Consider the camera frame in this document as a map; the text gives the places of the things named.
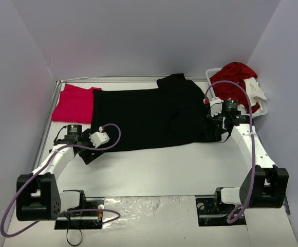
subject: gray wall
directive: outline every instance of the gray wall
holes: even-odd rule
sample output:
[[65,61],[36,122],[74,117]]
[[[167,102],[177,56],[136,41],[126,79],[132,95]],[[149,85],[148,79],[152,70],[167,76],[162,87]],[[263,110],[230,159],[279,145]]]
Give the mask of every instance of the gray wall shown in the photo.
[[247,62],[280,0],[12,0],[55,79]]
[[[0,0],[0,221],[29,172],[54,89],[42,54],[9,0]],[[0,246],[4,238],[0,234]]]
[[248,64],[269,99],[259,132],[271,157],[289,171],[287,197],[298,240],[298,1],[281,1]]

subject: white table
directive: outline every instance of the white table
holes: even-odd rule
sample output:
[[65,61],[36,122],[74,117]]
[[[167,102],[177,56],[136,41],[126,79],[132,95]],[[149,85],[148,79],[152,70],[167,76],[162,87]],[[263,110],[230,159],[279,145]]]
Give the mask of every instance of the white table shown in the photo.
[[[155,78],[138,82],[134,78],[131,83],[114,82],[118,78],[83,81],[74,85],[103,90],[157,87]],[[203,91],[208,86],[203,80],[195,81]],[[51,123],[41,160],[63,125],[66,123]],[[86,128],[89,125],[83,125],[83,130]],[[106,208],[122,214],[103,230],[83,231],[81,246],[297,246],[283,208],[249,209],[245,213],[247,226],[198,227],[194,195],[211,195],[216,187],[240,186],[246,174],[245,161],[230,139],[224,144],[106,153],[87,166],[76,157],[62,172],[58,187],[105,197]],[[27,224],[13,216],[9,232]],[[6,239],[4,246],[68,246],[65,231],[54,231],[53,226],[54,222],[41,222]],[[78,237],[77,231],[70,233],[72,241],[77,242]]]

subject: laundry basket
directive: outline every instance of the laundry basket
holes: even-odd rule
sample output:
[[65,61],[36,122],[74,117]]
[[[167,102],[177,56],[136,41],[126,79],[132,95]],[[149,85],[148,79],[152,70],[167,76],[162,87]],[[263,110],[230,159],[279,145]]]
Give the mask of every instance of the laundry basket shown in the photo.
[[[212,84],[210,78],[212,76],[214,76],[217,72],[219,72],[222,68],[211,68],[208,69],[206,71],[206,78],[207,78],[207,82],[209,84],[209,86]],[[213,95],[213,97],[216,97],[215,93],[214,93],[214,87],[210,88],[211,94]],[[252,117],[257,117],[257,116],[262,116],[262,115],[266,115],[268,113],[268,107],[267,104],[265,103],[265,101],[262,101],[262,111],[259,113],[253,113]]]

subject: red towel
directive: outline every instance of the red towel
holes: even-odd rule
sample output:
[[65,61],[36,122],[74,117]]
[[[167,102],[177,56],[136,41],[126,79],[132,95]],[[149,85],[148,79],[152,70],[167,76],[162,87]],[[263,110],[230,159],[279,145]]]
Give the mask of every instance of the red towel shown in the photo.
[[[212,76],[211,82],[228,80],[238,83],[244,90],[246,90],[244,79],[248,79],[251,77],[257,78],[256,73],[247,65],[238,62],[232,62],[224,66],[218,73]],[[245,106],[247,112],[249,110],[249,106],[247,103],[246,96],[244,93],[235,85],[230,83],[220,83],[216,86],[213,86],[215,95],[220,99],[237,99],[238,104],[242,104]],[[256,112],[260,108],[260,105],[257,103],[252,107],[252,112]]]
[[93,89],[83,89],[78,86],[65,84],[65,89],[60,92],[59,103],[52,113],[52,121],[78,122],[90,124],[93,115]]

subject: purple hose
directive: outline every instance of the purple hose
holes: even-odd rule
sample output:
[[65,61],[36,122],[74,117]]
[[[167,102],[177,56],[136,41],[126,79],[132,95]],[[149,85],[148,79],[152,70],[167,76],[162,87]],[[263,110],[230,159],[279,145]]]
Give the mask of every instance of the purple hose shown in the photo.
[[[1,234],[6,237],[6,238],[12,238],[12,237],[15,237],[17,235],[19,235],[20,233],[23,233],[24,231],[26,231],[27,229],[31,228],[32,226],[34,226],[35,224],[37,224],[39,221],[35,221],[33,223],[31,223],[30,225],[26,226],[25,228],[23,228],[22,230],[16,232],[16,233],[13,233],[13,234],[8,234],[5,229],[4,229],[4,225],[5,225],[5,221],[6,221],[6,218],[11,210],[11,208],[13,207],[13,204],[14,202],[16,201],[16,199],[18,198],[18,196],[21,194],[21,192],[28,186],[28,184],[31,183],[31,181],[33,181],[36,176],[38,174],[40,174],[46,167],[49,166],[49,164],[52,162],[52,160],[54,159],[54,157],[56,156],[56,154],[58,152],[60,152],[62,149],[64,148],[68,148],[68,147],[75,147],[75,148],[83,148],[83,149],[87,149],[87,150],[91,150],[91,151],[105,151],[105,150],[108,150],[110,148],[113,148],[114,146],[117,145],[117,143],[119,142],[120,140],[120,137],[121,137],[121,130],[120,128],[114,124],[114,123],[108,123],[104,126],[102,126],[103,128],[107,127],[107,126],[114,126],[117,128],[118,130],[118,138],[117,140],[115,141],[114,144],[112,144],[111,146],[109,147],[106,147],[106,148],[90,148],[90,147],[85,147],[85,146],[81,146],[81,145],[76,145],[76,144],[68,144],[68,145],[65,145],[65,146],[62,146],[62,147],[59,147],[56,149],[56,151],[51,155],[51,157],[48,159],[47,163],[43,166],[42,169],[40,169],[38,172],[36,172],[33,176],[30,177],[30,179],[28,179],[28,181],[26,183],[23,184],[23,186],[21,186],[21,188],[17,191],[17,193],[15,194],[15,196],[12,198],[11,202],[9,203],[9,205],[7,206],[6,210],[5,210],[5,213],[3,214],[3,218],[2,218],[2,221],[1,221]],[[117,217],[109,220],[109,221],[106,221],[106,222],[103,222],[104,223],[108,223],[108,222],[111,222],[111,221],[114,221],[114,220],[117,220],[120,218],[120,213],[118,213],[117,211],[114,211],[114,210],[110,210],[110,209],[100,209],[100,210],[96,210],[96,209],[83,209],[83,211],[107,211],[107,212],[111,212],[111,213],[114,213],[116,215],[118,215]],[[71,211],[68,211],[68,213],[74,213],[74,211],[76,212],[81,212],[81,209],[79,210],[71,210]]]
[[[238,87],[239,89],[242,90],[242,92],[245,94],[246,96],[246,99],[247,99],[247,103],[248,103],[248,108],[249,108],[249,115],[250,115],[250,133],[253,133],[253,127],[252,127],[252,124],[253,124],[253,120],[252,120],[252,107],[251,107],[251,101],[246,93],[246,91],[241,87],[239,86],[237,83],[233,82],[233,81],[225,81],[225,80],[222,80],[222,81],[216,81],[214,82],[213,84],[211,84],[206,92],[205,92],[205,99],[207,99],[207,93],[209,91],[209,89],[212,87],[212,86],[215,86],[216,84],[220,84],[220,83],[231,83],[233,85],[235,85],[236,87]],[[254,176],[255,176],[255,141],[254,141],[254,136],[251,134],[251,140],[252,140],[252,172],[251,172],[251,182],[250,182],[250,187],[249,187],[249,190],[248,190],[248,193],[247,193],[247,197],[246,197],[246,200],[245,200],[245,203],[243,204],[243,207],[241,208],[241,210],[239,211],[239,213],[237,214],[236,217],[233,217],[235,212],[240,209],[240,205],[239,206],[236,206],[232,211],[231,213],[228,215],[228,218],[227,218],[227,222],[229,224],[237,221],[244,213],[245,209],[248,208],[248,205],[250,203],[250,199],[251,199],[251,196],[252,196],[252,192],[253,192],[253,186],[254,186]]]

